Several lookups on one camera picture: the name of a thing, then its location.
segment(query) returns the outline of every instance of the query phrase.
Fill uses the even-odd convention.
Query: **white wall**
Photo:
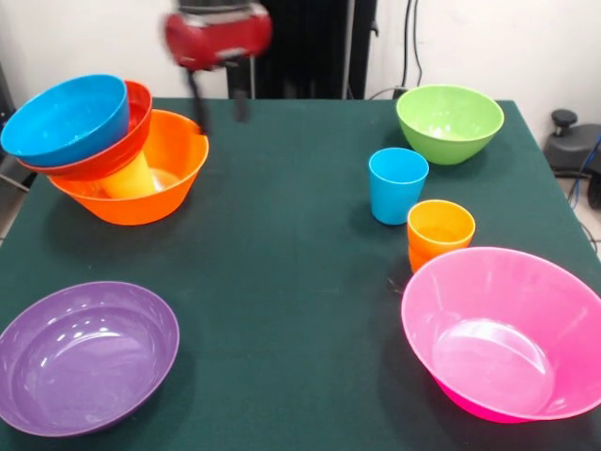
[[[189,96],[163,47],[170,0],[0,0],[0,61],[17,105],[59,82],[106,72],[156,97]],[[201,75],[207,97],[227,97],[223,70]]]
[[[366,96],[401,82],[405,7],[378,0],[380,36],[372,37]],[[601,122],[600,18],[598,0],[420,0],[423,84],[470,86],[515,100],[543,144],[555,108]]]

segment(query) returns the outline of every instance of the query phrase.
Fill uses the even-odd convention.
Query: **yellow cup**
[[[468,247],[476,231],[470,212],[448,200],[425,200],[409,210],[408,254],[416,272],[432,258]]]
[[[143,197],[158,191],[143,151],[127,166],[100,180],[100,186],[113,199]]]

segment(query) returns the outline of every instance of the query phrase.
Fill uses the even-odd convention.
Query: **table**
[[[189,101],[156,106],[190,116]],[[486,150],[432,167],[423,198],[466,206],[474,245],[523,249],[597,291],[600,267],[516,105]],[[96,219],[46,179],[0,249],[0,326],[92,280],[152,289],[181,327],[160,391],[118,426],[72,440],[0,425],[0,449],[570,450],[601,448],[601,410],[504,426],[458,409],[399,322],[406,230],[369,213],[368,156],[404,146],[391,101],[256,101],[238,124],[210,103],[208,162],[179,211],[153,225]]]

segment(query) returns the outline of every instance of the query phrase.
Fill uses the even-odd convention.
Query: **red bowl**
[[[152,95],[148,88],[132,81],[125,83],[128,87],[130,126],[121,141],[76,163],[50,167],[32,166],[21,160],[19,163],[34,172],[69,180],[103,179],[125,167],[142,150],[150,130],[152,110]]]

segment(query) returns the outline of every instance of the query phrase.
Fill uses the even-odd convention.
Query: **pink bowl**
[[[601,300],[568,271],[510,249],[444,254],[409,281],[401,320],[444,393],[498,423],[601,403]]]

